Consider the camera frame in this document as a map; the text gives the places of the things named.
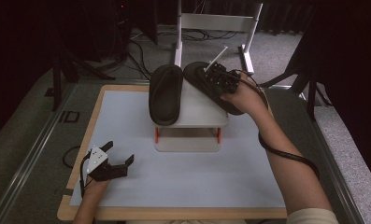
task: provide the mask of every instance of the black cable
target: black cable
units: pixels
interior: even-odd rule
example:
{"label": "black cable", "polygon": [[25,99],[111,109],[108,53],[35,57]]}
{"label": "black cable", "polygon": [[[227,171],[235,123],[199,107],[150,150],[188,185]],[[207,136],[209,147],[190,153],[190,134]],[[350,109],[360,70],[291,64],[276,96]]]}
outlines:
{"label": "black cable", "polygon": [[69,149],[65,152],[65,154],[63,155],[62,160],[63,160],[63,164],[64,164],[66,167],[71,168],[71,169],[74,168],[74,166],[68,164],[68,163],[65,161],[65,157],[68,155],[69,152],[71,152],[72,150],[77,149],[77,148],[80,148],[80,146],[75,146],[75,147],[71,147],[71,148],[69,148]]}
{"label": "black cable", "polygon": [[119,69],[121,67],[121,64],[123,64],[126,61],[127,57],[120,58],[119,55],[115,57],[115,61],[112,63],[104,64],[99,67],[96,67],[95,69],[105,72],[105,74],[111,73],[112,71],[106,72],[108,69],[115,68],[115,70]]}
{"label": "black cable", "polygon": [[[250,75],[249,72],[246,72],[246,71],[243,71],[243,70],[239,70],[239,69],[234,69],[234,70],[232,70],[232,71],[235,71],[235,72],[242,72],[242,73],[247,74],[247,76],[248,76],[249,78],[251,78],[251,80],[255,83],[256,88],[258,88],[258,91],[259,91],[259,92],[262,92],[260,85],[258,85],[258,83],[257,83],[257,82],[255,81],[255,79]],[[237,77],[235,77],[235,79],[237,79],[237,80],[243,82],[244,84],[246,84],[247,86],[249,86],[249,87],[251,87],[251,88],[253,88],[253,89],[255,90],[255,87],[252,86],[251,84],[249,84],[249,82],[247,82],[247,81],[245,81],[245,80],[243,80],[243,79],[241,79],[241,78],[237,78]]]}
{"label": "black cable", "polygon": [[148,77],[146,74],[145,74],[145,72],[142,70],[142,68],[141,68],[141,66],[138,64],[138,62],[136,61],[136,59],[130,54],[130,53],[128,53],[127,54],[129,57],[130,57],[130,59],[136,64],[136,66],[138,67],[138,71],[147,79],[147,80],[150,80],[150,77]]}
{"label": "black cable", "polygon": [[87,187],[88,187],[92,182],[93,182],[93,179],[90,180],[89,183],[87,183],[87,184],[85,185],[85,188],[87,188]]}
{"label": "black cable", "polygon": [[138,44],[137,42],[135,42],[134,40],[130,40],[131,43],[135,44],[138,46],[138,48],[140,49],[141,51],[141,65],[142,68],[144,68],[144,70],[149,74],[151,75],[152,72],[150,72],[148,69],[147,69],[147,66],[145,65],[145,61],[144,61],[144,50],[142,49],[142,46],[140,44]]}
{"label": "black cable", "polygon": [[122,66],[125,66],[125,62],[127,61],[127,54],[126,54],[126,57],[124,57],[124,58],[122,58],[121,60],[118,60],[118,61],[116,61],[115,63],[113,63],[113,65],[112,66],[110,66],[110,67],[108,67],[107,69],[109,69],[109,68],[114,68],[115,67],[115,64],[117,64],[118,66],[116,66],[116,68],[115,69],[112,69],[112,70],[110,70],[109,72],[105,72],[104,74],[109,74],[109,73],[113,73],[113,72],[115,72],[115,71],[117,71],[118,69],[120,69]]}
{"label": "black cable", "polygon": [[261,134],[258,133],[258,139],[261,143],[261,146],[266,149],[267,151],[273,153],[273,154],[276,154],[280,157],[283,157],[283,158],[286,158],[286,159],[289,159],[289,160],[293,160],[293,161],[299,161],[299,162],[302,162],[303,164],[309,166],[314,174],[316,175],[316,177],[318,179],[320,179],[320,172],[319,172],[319,168],[316,166],[316,164],[313,163],[313,161],[310,161],[308,159],[306,159],[305,157],[300,157],[300,156],[297,156],[297,155],[293,155],[291,153],[288,153],[288,152],[284,152],[284,151],[280,151],[280,150],[277,150],[277,149],[274,149],[272,147],[270,147],[265,141],[264,139],[262,138]]}
{"label": "black cable", "polygon": [[[191,35],[185,35],[185,33],[199,33],[199,34],[202,34],[203,36],[202,37],[194,37],[194,36],[191,36]],[[185,37],[184,39],[186,39],[186,40],[191,40],[191,41],[206,41],[206,40],[215,40],[215,39],[230,39],[230,38],[234,37],[235,35],[237,35],[237,32],[235,32],[233,35],[227,36],[227,35],[229,35],[231,33],[232,32],[227,32],[227,33],[225,33],[224,35],[221,35],[221,36],[213,36],[209,32],[204,31],[204,30],[193,30],[193,29],[190,29],[190,30],[185,31],[182,34],[182,36]]]}
{"label": "black cable", "polygon": [[132,67],[132,66],[130,66],[130,65],[124,65],[126,68],[130,68],[130,69],[133,69],[133,70],[136,70],[137,72],[139,72],[139,73],[141,73],[142,71],[140,71],[138,68],[134,68],[134,67]]}
{"label": "black cable", "polygon": [[85,163],[86,160],[90,158],[90,154],[91,152],[89,152],[85,157],[83,157],[82,162],[80,163],[80,168],[79,168],[79,172],[80,172],[79,185],[80,185],[80,195],[82,196],[82,198],[83,198],[83,195],[85,193],[85,188],[86,188],[85,181],[83,178],[83,164]]}

